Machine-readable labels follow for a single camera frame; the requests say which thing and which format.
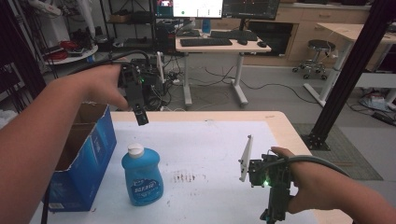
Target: black monitor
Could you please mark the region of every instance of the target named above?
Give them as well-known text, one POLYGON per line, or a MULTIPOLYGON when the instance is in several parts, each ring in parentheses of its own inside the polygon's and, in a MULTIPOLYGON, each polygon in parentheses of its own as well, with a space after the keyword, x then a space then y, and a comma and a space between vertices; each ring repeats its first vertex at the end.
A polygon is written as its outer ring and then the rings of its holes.
POLYGON ((223 18, 274 21, 280 0, 223 0, 223 18))
POLYGON ((173 0, 175 18, 221 19, 223 0, 173 0))
POLYGON ((155 18, 173 19, 173 1, 174 0, 154 0, 155 18))

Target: computer mouse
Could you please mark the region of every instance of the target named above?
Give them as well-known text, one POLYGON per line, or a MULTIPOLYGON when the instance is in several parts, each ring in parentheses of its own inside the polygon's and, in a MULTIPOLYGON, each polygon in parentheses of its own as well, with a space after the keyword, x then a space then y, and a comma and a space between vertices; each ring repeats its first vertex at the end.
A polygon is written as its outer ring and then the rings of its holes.
POLYGON ((264 41, 259 41, 259 42, 257 42, 257 45, 258 45, 260 48, 267 48, 267 43, 265 43, 264 41))
POLYGON ((236 42, 238 42, 240 45, 246 45, 248 43, 246 39, 238 39, 236 42))

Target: white bottle cap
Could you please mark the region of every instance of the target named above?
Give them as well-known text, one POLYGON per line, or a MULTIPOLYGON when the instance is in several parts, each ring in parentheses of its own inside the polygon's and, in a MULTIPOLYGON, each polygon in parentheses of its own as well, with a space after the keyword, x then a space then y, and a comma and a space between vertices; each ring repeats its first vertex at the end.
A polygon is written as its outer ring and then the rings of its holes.
POLYGON ((137 159, 145 153, 145 149, 138 143, 132 143, 128 146, 128 153, 131 158, 137 159))

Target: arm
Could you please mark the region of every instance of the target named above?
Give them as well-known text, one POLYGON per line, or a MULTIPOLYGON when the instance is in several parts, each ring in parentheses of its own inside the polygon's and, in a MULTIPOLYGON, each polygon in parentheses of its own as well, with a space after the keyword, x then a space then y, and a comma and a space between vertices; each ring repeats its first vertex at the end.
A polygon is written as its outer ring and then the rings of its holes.
MULTIPOLYGON (((272 147, 272 150, 293 156, 282 147, 272 147)), ((340 209, 359 224, 392 223, 396 220, 394 207, 376 191, 353 179, 312 162, 294 162, 290 167, 299 189, 289 202, 290 213, 306 209, 340 209)))
POLYGON ((28 223, 35 212, 83 101, 128 109, 117 89, 120 66, 104 65, 53 80, 0 130, 0 214, 28 223))

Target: office chair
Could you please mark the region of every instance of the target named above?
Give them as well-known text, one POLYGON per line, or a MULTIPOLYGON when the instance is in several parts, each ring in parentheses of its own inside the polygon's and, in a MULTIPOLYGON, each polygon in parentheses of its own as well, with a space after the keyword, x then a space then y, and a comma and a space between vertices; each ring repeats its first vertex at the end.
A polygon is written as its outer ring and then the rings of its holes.
POLYGON ((303 61, 298 67, 294 67, 292 72, 297 73, 299 69, 307 70, 308 72, 304 74, 304 79, 309 79, 311 72, 315 71, 316 74, 321 74, 321 79, 326 80, 326 67, 318 61, 318 57, 321 52, 324 52, 326 57, 329 57, 329 53, 335 50, 335 45, 326 40, 313 39, 308 41, 308 47, 316 51, 314 58, 303 61))

